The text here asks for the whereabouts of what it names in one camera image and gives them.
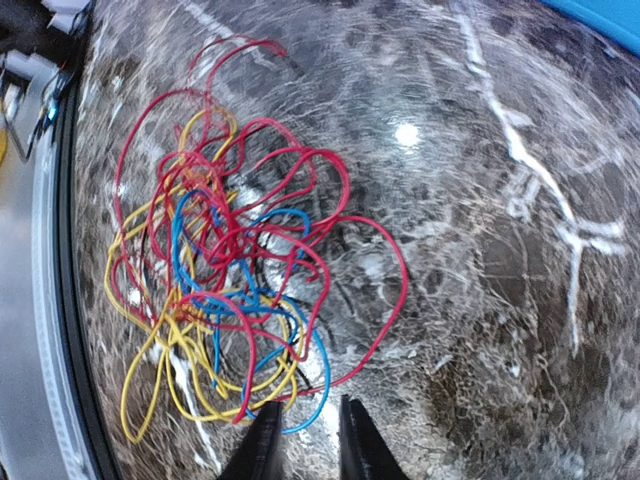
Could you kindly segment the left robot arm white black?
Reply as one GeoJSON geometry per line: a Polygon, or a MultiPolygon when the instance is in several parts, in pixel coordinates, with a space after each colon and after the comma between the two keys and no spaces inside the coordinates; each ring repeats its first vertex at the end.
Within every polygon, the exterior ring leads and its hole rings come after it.
{"type": "Polygon", "coordinates": [[[2,1],[1,53],[15,50],[26,56],[36,54],[58,67],[69,67],[82,52],[84,22],[94,5],[94,1],[88,1],[82,8],[71,7],[72,26],[65,32],[52,24],[59,11],[43,1],[2,1]]]}

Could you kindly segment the blue three-compartment plastic bin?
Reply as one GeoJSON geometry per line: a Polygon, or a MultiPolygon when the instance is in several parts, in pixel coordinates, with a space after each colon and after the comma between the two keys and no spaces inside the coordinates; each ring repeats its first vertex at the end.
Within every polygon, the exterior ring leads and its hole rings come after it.
{"type": "Polygon", "coordinates": [[[542,3],[639,55],[639,0],[542,0],[542,3]]]}

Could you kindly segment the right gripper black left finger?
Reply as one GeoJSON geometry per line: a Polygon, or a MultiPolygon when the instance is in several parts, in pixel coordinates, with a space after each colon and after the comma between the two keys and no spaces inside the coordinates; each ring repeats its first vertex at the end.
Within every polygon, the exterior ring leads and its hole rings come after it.
{"type": "Polygon", "coordinates": [[[280,451],[283,404],[267,402],[258,413],[219,479],[283,479],[280,451]]]}

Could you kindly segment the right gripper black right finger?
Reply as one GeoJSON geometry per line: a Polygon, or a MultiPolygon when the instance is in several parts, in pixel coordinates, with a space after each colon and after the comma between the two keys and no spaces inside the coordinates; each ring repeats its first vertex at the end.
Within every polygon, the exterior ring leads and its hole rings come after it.
{"type": "Polygon", "coordinates": [[[362,402],[348,395],[341,397],[339,441],[341,479],[408,479],[362,402]]]}

